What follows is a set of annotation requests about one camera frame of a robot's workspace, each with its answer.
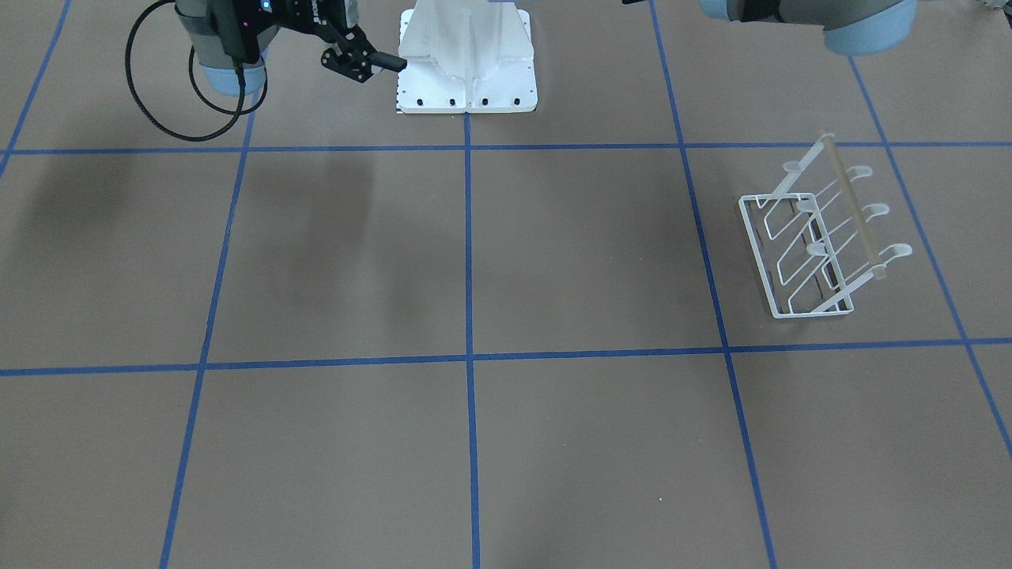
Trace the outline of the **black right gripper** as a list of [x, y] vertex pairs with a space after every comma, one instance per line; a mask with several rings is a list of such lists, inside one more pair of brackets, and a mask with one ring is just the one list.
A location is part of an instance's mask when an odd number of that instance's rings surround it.
[[398, 74], [408, 62], [377, 51], [359, 28], [357, 1], [274, 1], [276, 25], [328, 44], [321, 65], [343, 77], [368, 82], [377, 70]]

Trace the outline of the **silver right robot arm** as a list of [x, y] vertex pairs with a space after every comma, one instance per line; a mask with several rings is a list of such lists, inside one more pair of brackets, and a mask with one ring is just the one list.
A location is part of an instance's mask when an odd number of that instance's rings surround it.
[[400, 73], [407, 61], [377, 51], [359, 26], [355, 1], [176, 1], [196, 61], [217, 93], [238, 97], [266, 85], [264, 53], [279, 30], [318, 37], [321, 65], [365, 83], [380, 70]]

